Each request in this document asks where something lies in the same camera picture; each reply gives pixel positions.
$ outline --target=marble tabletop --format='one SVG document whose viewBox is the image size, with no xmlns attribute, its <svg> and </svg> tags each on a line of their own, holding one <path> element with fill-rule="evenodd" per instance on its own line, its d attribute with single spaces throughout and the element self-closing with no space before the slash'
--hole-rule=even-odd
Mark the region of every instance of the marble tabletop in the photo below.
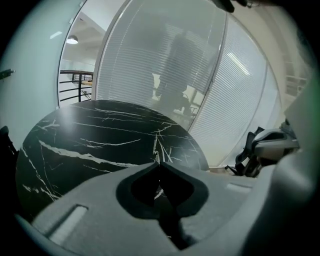
<svg viewBox="0 0 320 256">
<path fill-rule="evenodd" d="M 146 107 L 91 100 L 60 108 L 37 123 L 20 149 L 16 188 L 24 218 L 95 176 L 151 162 L 208 170 L 192 136 Z M 156 193 L 155 199 L 163 195 Z"/>
</svg>

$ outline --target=black marble table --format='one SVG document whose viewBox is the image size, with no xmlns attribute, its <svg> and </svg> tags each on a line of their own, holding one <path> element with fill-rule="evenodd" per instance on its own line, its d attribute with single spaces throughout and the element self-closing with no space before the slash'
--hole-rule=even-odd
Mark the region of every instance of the black marble table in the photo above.
<svg viewBox="0 0 320 256">
<path fill-rule="evenodd" d="M 209 169 L 191 135 L 156 111 L 110 100 L 60 108 L 34 126 L 19 152 L 15 180 L 24 217 L 32 221 L 90 178 L 155 161 Z"/>
</svg>

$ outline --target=glass partition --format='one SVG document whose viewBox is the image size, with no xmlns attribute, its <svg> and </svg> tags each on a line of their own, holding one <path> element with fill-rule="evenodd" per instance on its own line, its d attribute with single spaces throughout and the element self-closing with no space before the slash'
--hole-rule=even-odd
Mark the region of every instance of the glass partition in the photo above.
<svg viewBox="0 0 320 256">
<path fill-rule="evenodd" d="M 188 130 L 217 65 L 225 21 L 207 0 L 130 1 L 105 42 L 96 99 L 157 110 Z"/>
</svg>

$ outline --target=window blinds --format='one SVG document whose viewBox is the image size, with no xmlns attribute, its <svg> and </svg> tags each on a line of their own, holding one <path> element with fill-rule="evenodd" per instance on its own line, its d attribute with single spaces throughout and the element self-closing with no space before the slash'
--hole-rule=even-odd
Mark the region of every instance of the window blinds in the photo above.
<svg viewBox="0 0 320 256">
<path fill-rule="evenodd" d="M 218 166 L 234 166 L 236 164 L 236 156 L 243 151 L 246 144 L 248 132 L 254 133 L 258 127 L 264 129 L 274 128 L 280 110 L 281 104 L 277 82 L 271 68 L 268 66 L 261 100 L 253 118 L 244 134 L 240 137 L 239 142 Z"/>
<path fill-rule="evenodd" d="M 229 16 L 221 62 L 189 131 L 209 166 L 218 166 L 247 130 L 262 97 L 266 65 L 248 33 Z"/>
<path fill-rule="evenodd" d="M 96 99 L 157 110 L 188 130 L 217 65 L 225 21 L 208 0 L 132 0 L 105 43 Z"/>
</svg>

